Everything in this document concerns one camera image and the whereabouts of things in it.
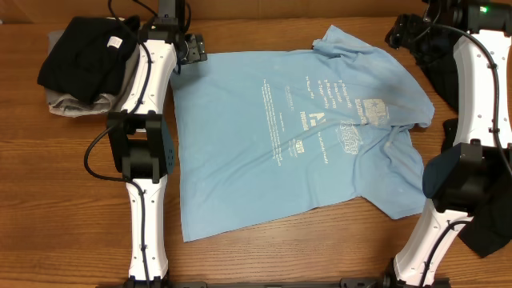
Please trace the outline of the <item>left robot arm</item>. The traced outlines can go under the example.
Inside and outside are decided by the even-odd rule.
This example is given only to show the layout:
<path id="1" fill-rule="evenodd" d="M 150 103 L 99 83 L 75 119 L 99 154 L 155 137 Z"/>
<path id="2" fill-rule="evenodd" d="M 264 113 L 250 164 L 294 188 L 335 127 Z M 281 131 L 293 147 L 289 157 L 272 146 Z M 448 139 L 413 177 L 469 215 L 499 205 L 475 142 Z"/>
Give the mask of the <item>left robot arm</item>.
<path id="1" fill-rule="evenodd" d="M 207 59 L 202 36 L 191 34 L 184 0 L 161 1 L 138 32 L 138 65 L 120 111 L 107 129 L 114 164 L 130 198 L 132 252 L 125 287 L 168 287 L 164 198 L 174 166 L 174 145 L 164 104 L 170 76 Z"/>

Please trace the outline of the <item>light blue t-shirt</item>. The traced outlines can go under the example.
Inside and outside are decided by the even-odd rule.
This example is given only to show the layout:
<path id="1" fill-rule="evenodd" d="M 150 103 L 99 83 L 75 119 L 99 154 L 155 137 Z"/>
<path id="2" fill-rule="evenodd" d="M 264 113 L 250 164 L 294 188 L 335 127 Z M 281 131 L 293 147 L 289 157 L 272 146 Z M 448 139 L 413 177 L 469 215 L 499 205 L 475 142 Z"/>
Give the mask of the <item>light blue t-shirt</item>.
<path id="1" fill-rule="evenodd" d="M 336 26 L 309 50 L 211 54 L 171 79 L 191 242 L 362 197 L 422 211 L 410 130 L 434 106 L 391 55 Z"/>

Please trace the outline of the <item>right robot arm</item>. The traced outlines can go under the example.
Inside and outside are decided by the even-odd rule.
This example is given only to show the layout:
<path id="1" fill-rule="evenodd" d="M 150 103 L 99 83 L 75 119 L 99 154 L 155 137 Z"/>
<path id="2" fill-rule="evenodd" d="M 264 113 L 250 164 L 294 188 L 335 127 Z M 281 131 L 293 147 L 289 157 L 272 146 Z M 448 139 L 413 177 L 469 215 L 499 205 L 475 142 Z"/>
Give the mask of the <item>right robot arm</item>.
<path id="1" fill-rule="evenodd" d="M 344 287 L 448 287 L 436 271 L 459 233 L 511 184 L 507 68 L 511 7 L 492 1 L 429 1 L 400 15 L 386 36 L 404 47 L 436 91 L 457 107 L 455 131 L 423 173 L 421 216 L 381 278 Z"/>

